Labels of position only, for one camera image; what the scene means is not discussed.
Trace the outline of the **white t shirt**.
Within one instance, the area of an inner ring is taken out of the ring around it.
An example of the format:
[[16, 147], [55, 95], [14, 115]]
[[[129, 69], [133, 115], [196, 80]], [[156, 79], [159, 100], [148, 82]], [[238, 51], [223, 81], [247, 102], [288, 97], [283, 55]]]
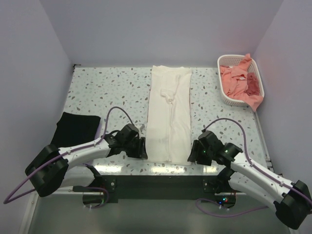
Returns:
[[145, 143], [151, 162], [190, 164], [191, 76], [190, 68], [152, 67]]

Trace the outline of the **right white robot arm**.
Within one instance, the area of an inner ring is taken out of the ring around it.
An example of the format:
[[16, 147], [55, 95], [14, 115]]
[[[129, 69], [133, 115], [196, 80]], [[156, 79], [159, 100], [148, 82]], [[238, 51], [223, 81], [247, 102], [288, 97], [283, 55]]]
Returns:
[[312, 213], [312, 197], [308, 186], [298, 180], [292, 182], [263, 167], [238, 146], [223, 144], [217, 136], [206, 131], [193, 141], [189, 162], [224, 166], [215, 179], [205, 182], [215, 193], [224, 190], [243, 192], [275, 212], [287, 227], [297, 230]]

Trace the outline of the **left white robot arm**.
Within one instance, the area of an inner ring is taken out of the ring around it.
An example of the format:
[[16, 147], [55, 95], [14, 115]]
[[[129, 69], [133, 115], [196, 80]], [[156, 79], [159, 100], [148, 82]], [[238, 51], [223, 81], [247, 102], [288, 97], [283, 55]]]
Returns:
[[46, 197], [62, 187], [68, 170], [88, 161], [107, 158], [125, 152], [127, 157], [147, 159], [145, 137], [133, 124], [125, 125], [113, 134], [73, 147], [45, 146], [25, 169], [35, 191]]

